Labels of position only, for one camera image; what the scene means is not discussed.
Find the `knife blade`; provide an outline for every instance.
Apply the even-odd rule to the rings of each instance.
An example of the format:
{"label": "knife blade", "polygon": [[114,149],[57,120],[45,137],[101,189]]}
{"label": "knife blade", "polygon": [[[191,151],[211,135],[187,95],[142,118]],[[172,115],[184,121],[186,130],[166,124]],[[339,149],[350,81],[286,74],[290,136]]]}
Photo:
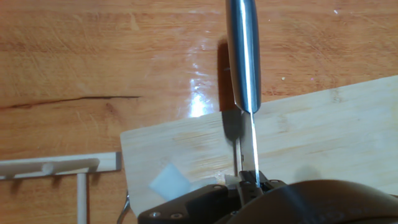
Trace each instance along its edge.
{"label": "knife blade", "polygon": [[256,184],[260,187],[259,159],[254,114],[242,112],[243,134],[240,138],[243,170],[254,170]]}
{"label": "knife blade", "polygon": [[261,106],[259,33],[254,0],[226,0],[229,64],[235,104],[242,110],[240,153],[243,170],[254,170],[259,161],[254,113]]}

